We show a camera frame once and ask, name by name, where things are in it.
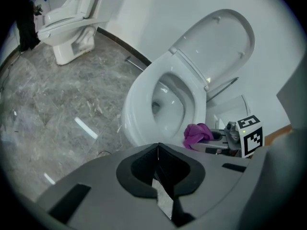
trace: electrical cord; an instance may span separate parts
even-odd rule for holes
[[[108,154],[112,154],[111,152],[109,152],[109,151],[101,151],[101,152],[99,152],[98,154],[97,154],[97,158],[99,157],[99,155],[101,154],[101,153],[103,153],[103,152],[107,152]]]

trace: water in toilet bowl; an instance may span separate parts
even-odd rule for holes
[[[158,81],[153,92],[152,111],[166,138],[183,139],[184,129],[193,120],[194,109],[192,94],[178,77],[166,74]]]

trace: gray marble tile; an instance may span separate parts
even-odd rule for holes
[[[124,61],[129,52],[103,35],[96,34],[95,45],[65,66],[56,65],[45,44],[12,65],[0,100],[1,162],[16,191],[32,200],[51,185],[44,173],[57,181],[97,156],[131,147],[120,113],[141,71]]]

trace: toilet lid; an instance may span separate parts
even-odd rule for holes
[[[236,11],[219,10],[192,26],[170,51],[178,52],[209,83],[238,70],[254,45],[248,21]]]

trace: toilet bowl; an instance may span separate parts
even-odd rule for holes
[[[183,146],[187,125],[205,123],[212,83],[242,67],[254,45],[250,24],[236,11],[219,10],[197,22],[132,84],[121,115],[131,144]]]
[[[109,21],[112,0],[67,0],[44,16],[39,40],[53,47],[58,65],[94,49],[99,23]]]

